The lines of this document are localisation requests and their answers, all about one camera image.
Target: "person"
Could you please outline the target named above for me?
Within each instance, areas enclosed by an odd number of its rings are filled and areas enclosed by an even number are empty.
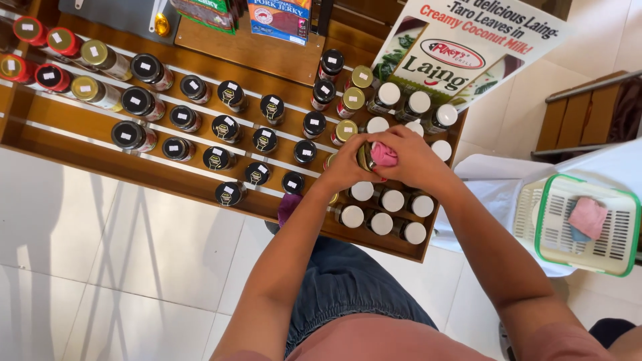
[[[356,152],[366,141],[392,148],[398,164],[361,169]],[[361,249],[318,235],[335,193],[387,179],[441,203],[518,360],[614,360],[423,138],[396,126],[357,134],[341,147],[257,260],[211,361],[490,360],[439,333]]]

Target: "floor tile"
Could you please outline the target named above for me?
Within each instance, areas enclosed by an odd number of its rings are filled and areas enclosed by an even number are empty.
[[[0,266],[0,358],[59,361],[85,284]]]
[[[499,316],[467,261],[445,333],[488,357],[503,360],[499,348]]]
[[[245,216],[123,183],[90,283],[216,311]]]
[[[484,154],[484,155],[498,155],[494,151],[486,148],[482,148],[478,145],[468,143],[467,141],[459,141],[457,144],[457,151],[455,152],[455,159],[453,160],[453,169],[459,164],[459,162],[470,157],[473,154]]]
[[[214,312],[87,285],[65,361],[200,361]]]
[[[591,80],[611,74],[630,4],[630,0],[573,1],[566,20],[573,33],[544,59]]]
[[[642,69],[642,1],[631,1],[627,22],[624,25],[624,32],[620,40],[618,56],[615,58],[613,71],[627,70],[636,71]]]
[[[223,332],[227,328],[227,324],[230,323],[232,316],[224,315],[222,313],[217,313],[214,317],[214,324],[212,325],[212,331],[209,332],[209,338],[207,339],[207,346],[205,347],[205,352],[203,353],[203,361],[208,361],[218,342],[223,337]]]
[[[118,181],[6,149],[0,159],[0,264],[86,282]]]
[[[495,149],[514,81],[515,78],[507,80],[468,108],[460,142]]]
[[[554,92],[592,80],[546,59],[539,59],[515,76],[496,153],[530,159],[544,121],[544,100]]]
[[[360,247],[372,256],[417,300],[444,331],[465,258],[462,253],[428,246],[424,263]]]
[[[587,330],[607,317],[642,324],[642,306],[573,286],[569,292],[568,306]]]
[[[272,239],[262,219],[246,217],[217,312],[232,315],[252,267]]]
[[[623,278],[587,270],[577,270],[566,277],[569,285],[583,288],[597,294],[621,299],[642,306],[642,267],[634,266],[631,273]]]

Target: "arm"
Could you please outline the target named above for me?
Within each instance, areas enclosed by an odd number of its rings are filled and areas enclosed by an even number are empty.
[[[503,322],[517,358],[527,338],[553,322],[581,327],[573,312],[555,296],[548,278],[531,255],[484,208],[466,185],[416,133],[406,127],[373,134],[393,148],[399,164],[377,167],[433,195],[443,205],[468,262]]]
[[[362,170],[356,152],[364,135],[353,136],[327,171],[310,187],[254,265],[232,319],[210,360],[255,351],[283,360],[292,307],[331,197],[359,181],[381,177]]]

